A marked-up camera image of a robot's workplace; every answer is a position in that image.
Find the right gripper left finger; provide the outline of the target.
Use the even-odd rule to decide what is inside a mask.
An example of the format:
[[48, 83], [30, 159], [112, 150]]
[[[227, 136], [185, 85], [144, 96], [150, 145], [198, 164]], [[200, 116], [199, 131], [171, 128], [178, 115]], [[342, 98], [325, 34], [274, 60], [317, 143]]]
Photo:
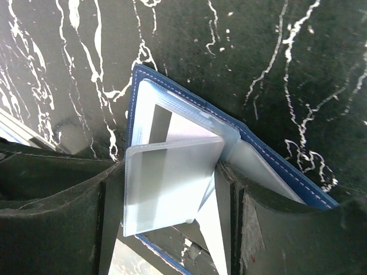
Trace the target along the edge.
[[124, 163], [1, 139], [1, 273], [107, 274]]

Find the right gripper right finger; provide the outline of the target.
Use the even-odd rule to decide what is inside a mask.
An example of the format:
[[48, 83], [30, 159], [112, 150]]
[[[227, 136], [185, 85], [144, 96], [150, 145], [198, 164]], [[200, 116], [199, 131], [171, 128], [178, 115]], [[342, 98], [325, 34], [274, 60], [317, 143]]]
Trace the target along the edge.
[[366, 273], [366, 196], [319, 210], [226, 162], [214, 178], [230, 274]]

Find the blue card holder wallet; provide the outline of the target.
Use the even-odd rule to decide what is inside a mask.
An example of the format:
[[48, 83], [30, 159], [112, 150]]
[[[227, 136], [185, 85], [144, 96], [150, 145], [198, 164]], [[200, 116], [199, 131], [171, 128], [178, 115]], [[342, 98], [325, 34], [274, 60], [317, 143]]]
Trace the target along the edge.
[[[136, 65], [132, 71], [127, 120], [127, 149], [145, 144], [221, 137], [225, 144], [217, 163], [233, 164], [263, 187], [306, 206], [330, 210], [337, 205], [333, 198], [259, 140], [243, 123], [145, 65]], [[230, 274], [225, 259], [214, 172], [193, 221], [184, 223], [198, 223], [218, 273]]]

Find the silver card with stripe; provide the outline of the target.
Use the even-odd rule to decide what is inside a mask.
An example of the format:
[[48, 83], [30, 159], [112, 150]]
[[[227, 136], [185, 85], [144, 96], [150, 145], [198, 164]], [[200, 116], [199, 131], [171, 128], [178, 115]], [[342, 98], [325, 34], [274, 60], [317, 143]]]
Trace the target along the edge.
[[224, 144], [221, 137], [206, 137], [129, 147], [123, 235], [192, 222]]

